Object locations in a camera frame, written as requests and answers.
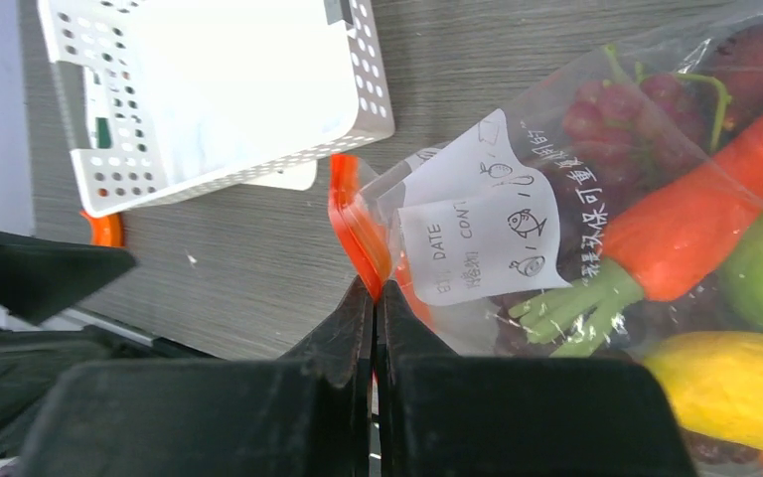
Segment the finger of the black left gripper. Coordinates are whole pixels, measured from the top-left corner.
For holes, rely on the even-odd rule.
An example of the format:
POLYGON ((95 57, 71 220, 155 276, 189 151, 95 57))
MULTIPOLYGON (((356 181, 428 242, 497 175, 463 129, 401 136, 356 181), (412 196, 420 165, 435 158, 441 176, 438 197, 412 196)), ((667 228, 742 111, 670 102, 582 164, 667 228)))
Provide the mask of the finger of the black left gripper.
POLYGON ((40 324, 73 307, 137 264, 121 248, 0 231, 0 305, 40 324))

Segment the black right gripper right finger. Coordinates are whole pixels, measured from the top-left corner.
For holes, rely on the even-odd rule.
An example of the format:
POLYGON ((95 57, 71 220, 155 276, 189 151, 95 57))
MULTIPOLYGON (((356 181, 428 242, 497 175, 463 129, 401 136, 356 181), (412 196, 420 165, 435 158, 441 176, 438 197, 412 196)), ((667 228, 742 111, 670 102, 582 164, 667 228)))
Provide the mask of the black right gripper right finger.
POLYGON ((624 359, 455 353, 395 282, 375 305, 384 476, 692 476, 661 386, 624 359))

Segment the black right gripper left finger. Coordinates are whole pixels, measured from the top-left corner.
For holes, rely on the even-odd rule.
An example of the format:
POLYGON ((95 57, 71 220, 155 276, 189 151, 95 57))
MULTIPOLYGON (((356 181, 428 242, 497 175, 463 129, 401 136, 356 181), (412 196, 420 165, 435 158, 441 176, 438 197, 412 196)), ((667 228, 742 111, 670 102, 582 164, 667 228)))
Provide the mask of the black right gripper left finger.
POLYGON ((351 283, 274 360, 86 363, 47 395, 21 476, 365 476, 374 304, 351 283))

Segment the white plastic basket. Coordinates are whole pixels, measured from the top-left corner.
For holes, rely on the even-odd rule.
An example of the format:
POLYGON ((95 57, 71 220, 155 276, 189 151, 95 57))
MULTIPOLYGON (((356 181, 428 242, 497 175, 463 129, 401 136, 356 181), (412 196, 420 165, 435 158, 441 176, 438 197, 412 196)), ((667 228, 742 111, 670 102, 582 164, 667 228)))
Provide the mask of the white plastic basket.
POLYGON ((241 183, 305 190, 312 165, 393 135, 369 1, 41 1, 84 211, 241 183))

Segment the orange fake carrot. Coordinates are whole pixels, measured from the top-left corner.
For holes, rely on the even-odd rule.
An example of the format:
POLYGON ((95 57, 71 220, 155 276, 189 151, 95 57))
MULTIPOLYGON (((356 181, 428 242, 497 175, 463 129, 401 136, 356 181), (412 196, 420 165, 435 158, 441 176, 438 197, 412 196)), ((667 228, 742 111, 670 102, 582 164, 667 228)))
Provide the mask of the orange fake carrot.
POLYGON ((534 343, 562 338, 556 357, 588 357, 643 301, 670 302, 718 269, 763 214, 763 114, 713 157, 649 194, 597 236, 589 278, 514 305, 534 343))

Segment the clear zip top bag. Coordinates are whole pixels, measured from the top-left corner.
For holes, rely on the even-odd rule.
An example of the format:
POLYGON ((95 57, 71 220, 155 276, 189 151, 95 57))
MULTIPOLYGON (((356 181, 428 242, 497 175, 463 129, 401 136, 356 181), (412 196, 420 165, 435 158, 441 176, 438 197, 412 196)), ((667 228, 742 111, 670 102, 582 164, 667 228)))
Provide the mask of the clear zip top bag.
POLYGON ((331 159, 372 295, 473 353, 623 355, 699 471, 763 476, 763 1, 604 45, 378 174, 331 159))

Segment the yellow fake banana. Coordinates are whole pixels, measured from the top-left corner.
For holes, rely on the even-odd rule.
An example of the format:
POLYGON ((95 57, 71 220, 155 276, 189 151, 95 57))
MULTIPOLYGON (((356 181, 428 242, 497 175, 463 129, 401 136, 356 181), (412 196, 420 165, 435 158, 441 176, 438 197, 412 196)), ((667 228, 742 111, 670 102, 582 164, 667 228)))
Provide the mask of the yellow fake banana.
POLYGON ((763 451, 763 334, 701 331, 659 343, 642 364, 681 427, 763 451))

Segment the purple fake grapes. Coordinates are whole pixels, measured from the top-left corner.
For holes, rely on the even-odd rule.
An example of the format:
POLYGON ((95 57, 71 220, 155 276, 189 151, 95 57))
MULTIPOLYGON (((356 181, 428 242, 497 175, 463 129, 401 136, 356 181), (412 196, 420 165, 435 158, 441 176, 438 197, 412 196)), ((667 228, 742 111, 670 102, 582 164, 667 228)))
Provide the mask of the purple fake grapes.
MULTIPOLYGON (((570 148, 547 160, 559 191, 578 207, 569 226, 572 283, 596 271, 594 244, 612 220, 710 160, 763 114, 763 20, 710 41, 698 67, 686 73, 643 62, 627 71, 616 48, 608 47, 606 55, 611 76, 589 80, 576 91, 562 118, 570 148)), ((534 343, 508 314, 543 292, 509 304, 506 319, 531 347, 555 357, 562 338, 534 343)), ((670 303, 643 300, 626 308, 609 341, 594 353, 623 331, 629 310, 645 302, 670 303)))

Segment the orange curved track piece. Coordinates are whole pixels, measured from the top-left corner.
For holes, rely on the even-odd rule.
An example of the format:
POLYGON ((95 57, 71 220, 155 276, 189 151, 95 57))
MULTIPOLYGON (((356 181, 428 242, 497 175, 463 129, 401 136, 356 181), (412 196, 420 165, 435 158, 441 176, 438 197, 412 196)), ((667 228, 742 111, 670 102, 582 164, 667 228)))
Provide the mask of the orange curved track piece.
POLYGON ((112 214, 95 218, 86 211, 80 215, 88 222, 91 228, 92 245, 106 247, 125 247, 124 225, 120 214, 112 214))

